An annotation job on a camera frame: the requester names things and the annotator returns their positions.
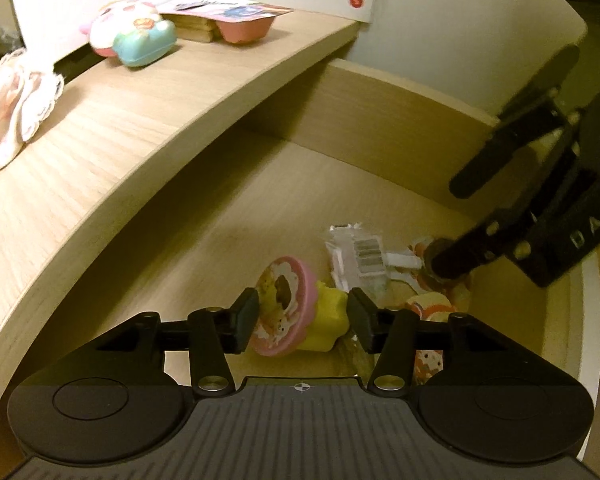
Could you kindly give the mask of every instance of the barcode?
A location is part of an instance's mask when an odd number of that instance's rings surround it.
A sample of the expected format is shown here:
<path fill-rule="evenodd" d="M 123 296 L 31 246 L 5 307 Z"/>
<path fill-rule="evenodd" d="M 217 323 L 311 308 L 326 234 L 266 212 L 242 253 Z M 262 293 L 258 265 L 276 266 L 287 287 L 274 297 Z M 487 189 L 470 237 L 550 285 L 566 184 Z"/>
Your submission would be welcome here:
<path fill-rule="evenodd" d="M 353 250 L 356 253 L 358 274 L 360 276 L 384 274 L 384 260 L 380 240 L 377 237 L 364 238 L 353 241 Z"/>

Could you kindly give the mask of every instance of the wooden tabletop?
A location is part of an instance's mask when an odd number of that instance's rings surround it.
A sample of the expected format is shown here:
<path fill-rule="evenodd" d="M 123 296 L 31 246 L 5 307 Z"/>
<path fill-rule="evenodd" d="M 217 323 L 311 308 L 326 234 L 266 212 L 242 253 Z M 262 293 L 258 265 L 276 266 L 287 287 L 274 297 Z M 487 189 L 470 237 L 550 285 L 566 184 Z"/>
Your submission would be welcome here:
<path fill-rule="evenodd" d="M 67 86 L 36 140 L 0 171 L 0 396 L 129 219 L 231 124 L 357 31 L 296 11 L 253 46 L 179 41 L 142 70 L 108 59 Z"/>

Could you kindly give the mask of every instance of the ribbed gray panel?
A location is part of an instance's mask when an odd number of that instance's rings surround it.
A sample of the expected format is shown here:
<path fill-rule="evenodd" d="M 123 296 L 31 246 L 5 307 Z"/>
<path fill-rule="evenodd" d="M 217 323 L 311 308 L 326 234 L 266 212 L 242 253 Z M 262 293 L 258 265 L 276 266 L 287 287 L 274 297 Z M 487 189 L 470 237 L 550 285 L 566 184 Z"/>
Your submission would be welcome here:
<path fill-rule="evenodd" d="M 13 480 L 593 480 L 570 458 L 503 468 L 435 442 L 406 403 L 353 379 L 249 379 L 200 402 L 176 437 L 124 464 L 77 468 L 33 458 Z"/>

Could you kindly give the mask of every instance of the pink lid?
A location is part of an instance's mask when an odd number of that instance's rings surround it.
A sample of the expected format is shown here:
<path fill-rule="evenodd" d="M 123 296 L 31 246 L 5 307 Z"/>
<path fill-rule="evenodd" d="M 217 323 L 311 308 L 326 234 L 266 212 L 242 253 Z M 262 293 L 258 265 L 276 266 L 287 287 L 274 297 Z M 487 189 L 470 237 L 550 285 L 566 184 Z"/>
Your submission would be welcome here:
<path fill-rule="evenodd" d="M 292 352 L 306 338 L 318 300 L 316 277 L 292 256 L 282 256 L 267 267 L 256 284 L 260 317 L 250 344 L 260 355 Z"/>

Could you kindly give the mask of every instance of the orange container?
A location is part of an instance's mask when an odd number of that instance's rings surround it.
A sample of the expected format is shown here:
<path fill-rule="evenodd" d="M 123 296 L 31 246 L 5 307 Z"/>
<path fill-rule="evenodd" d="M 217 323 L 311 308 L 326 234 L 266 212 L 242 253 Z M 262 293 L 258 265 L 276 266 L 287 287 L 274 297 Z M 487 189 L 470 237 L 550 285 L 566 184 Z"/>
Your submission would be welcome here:
<path fill-rule="evenodd" d="M 216 21 L 216 24 L 225 41 L 234 44 L 245 44 L 264 38 L 275 19 L 276 17 L 272 16 L 238 23 Z"/>

